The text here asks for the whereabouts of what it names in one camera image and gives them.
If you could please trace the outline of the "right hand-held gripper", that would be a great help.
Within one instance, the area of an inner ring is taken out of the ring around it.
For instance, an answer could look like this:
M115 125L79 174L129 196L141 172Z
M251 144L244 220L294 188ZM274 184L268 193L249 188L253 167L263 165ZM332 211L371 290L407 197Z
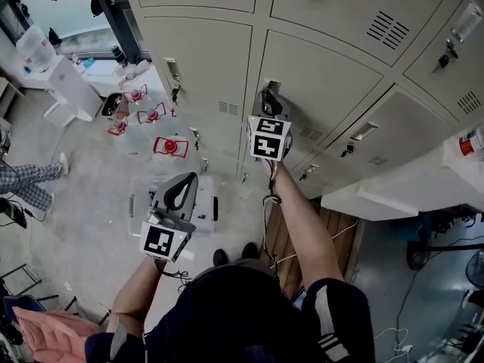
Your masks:
M271 89L257 93L252 116L248 116L247 140L250 156L282 161L292 147L290 106Z

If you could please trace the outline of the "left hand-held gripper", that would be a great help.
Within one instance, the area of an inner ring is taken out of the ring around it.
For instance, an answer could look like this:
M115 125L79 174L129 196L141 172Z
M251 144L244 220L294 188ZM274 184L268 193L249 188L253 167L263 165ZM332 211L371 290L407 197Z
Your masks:
M141 225L141 252L165 262L176 262L196 229L190 221L198 185L198 175L186 172L158 187L153 208Z

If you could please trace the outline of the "grey metal locker door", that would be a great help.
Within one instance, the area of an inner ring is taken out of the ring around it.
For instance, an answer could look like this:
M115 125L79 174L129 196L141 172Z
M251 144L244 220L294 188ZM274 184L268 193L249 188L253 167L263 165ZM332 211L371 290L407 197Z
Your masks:
M258 89L276 82L289 103L293 146L288 157L308 154L383 78L341 53L313 42L268 31Z

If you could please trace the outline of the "beige metal locker cabinet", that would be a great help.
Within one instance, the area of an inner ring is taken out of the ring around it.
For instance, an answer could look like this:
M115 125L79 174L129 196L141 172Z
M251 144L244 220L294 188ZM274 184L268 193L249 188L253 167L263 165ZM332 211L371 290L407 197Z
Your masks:
M268 31L383 76L285 166L310 197L388 172L484 116L484 0L129 0L206 170L264 187L248 116Z

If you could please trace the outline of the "person's left forearm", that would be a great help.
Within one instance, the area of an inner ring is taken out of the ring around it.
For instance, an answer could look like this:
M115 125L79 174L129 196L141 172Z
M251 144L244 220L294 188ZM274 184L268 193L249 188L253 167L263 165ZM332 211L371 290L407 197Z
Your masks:
M149 256L144 258L116 295L107 326L108 333L114 333L122 324L129 334L141 338L165 266L163 260Z

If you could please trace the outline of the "person's right forearm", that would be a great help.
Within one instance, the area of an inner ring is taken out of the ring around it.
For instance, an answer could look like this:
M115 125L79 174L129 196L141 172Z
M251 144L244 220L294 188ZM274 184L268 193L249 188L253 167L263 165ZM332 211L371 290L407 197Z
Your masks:
M334 242L328 230L283 163L277 164L274 181L274 190L281 199L281 210L299 261L304 286L311 287L325 278L343 281Z

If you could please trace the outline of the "clear plastic storage bin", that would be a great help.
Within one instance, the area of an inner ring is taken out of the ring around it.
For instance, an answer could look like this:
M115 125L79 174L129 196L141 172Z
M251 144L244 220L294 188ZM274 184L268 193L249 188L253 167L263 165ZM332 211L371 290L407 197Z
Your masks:
M142 222L148 218L148 209L154 193L172 175L136 176L129 186L128 230L134 237L140 237ZM199 185L191 223L196 226L195 237L209 237L215 232L218 220L218 199L213 179L199 176Z

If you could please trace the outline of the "black waste bin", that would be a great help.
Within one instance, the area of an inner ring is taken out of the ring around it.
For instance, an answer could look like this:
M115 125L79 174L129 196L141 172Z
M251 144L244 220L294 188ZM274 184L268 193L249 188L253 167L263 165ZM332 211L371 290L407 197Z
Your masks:
M121 100L123 99L123 95L121 93L111 93L109 94L104 101L104 104L101 108L101 115L102 116L113 116L119 107Z

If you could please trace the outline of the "white low table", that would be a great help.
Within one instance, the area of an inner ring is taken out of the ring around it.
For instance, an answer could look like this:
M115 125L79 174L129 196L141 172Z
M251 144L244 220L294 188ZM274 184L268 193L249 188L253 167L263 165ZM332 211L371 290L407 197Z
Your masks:
M82 77L92 85L113 85L125 88L136 80L144 78L154 65L143 60L138 64L118 64L115 60L95 59L89 67L85 67Z

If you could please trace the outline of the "black phone with lit screen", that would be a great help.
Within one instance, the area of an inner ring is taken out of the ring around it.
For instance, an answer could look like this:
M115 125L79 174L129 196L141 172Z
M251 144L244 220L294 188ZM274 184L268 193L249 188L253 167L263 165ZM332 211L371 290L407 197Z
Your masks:
M306 290L304 287L301 287L299 288L299 290L296 292L296 295L291 300L292 306L296 308L298 311L301 311L303 306L303 301L305 298L306 298Z

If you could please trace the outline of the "wooden plank platform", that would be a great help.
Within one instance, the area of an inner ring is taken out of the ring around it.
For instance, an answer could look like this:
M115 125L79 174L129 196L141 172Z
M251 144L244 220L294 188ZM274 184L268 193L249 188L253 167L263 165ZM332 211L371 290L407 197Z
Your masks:
M310 200L310 204L332 237L337 261L342 273L346 272L355 239L358 219L344 213L320 206L320 199ZM304 287L296 251L290 240L287 225L281 208L269 203L265 208L266 217L265 245L259 259L277 272L280 287L289 299L299 288Z

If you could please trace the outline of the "red label bottle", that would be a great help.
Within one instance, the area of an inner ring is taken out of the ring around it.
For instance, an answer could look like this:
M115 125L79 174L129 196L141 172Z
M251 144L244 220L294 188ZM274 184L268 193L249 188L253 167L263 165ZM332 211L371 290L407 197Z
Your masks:
M484 126L477 126L458 139L464 157L484 160Z

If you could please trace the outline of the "clear dispenser water bottle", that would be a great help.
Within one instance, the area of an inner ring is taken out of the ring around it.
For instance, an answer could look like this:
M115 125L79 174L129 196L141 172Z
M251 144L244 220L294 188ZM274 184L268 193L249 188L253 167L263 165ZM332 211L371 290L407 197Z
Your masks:
M31 72L45 72L57 57L54 46L49 42L42 29L32 25L16 43L23 65Z

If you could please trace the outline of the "black standing fan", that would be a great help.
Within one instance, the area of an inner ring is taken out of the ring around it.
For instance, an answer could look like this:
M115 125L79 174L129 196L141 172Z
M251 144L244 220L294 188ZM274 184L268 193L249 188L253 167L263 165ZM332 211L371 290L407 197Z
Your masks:
M406 250L408 267L419 271L439 253L475 250L467 263L465 275L475 288L484 290L484 243L458 245L462 240L469 238L460 238L447 246L429 246L420 241L409 241Z

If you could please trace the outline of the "dark framed window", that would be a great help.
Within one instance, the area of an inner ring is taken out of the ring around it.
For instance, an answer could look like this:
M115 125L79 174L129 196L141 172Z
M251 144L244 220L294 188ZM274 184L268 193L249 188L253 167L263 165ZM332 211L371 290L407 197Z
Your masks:
M0 30L12 44L31 26L58 54L112 59L118 48L132 63L150 57L129 0L0 0Z

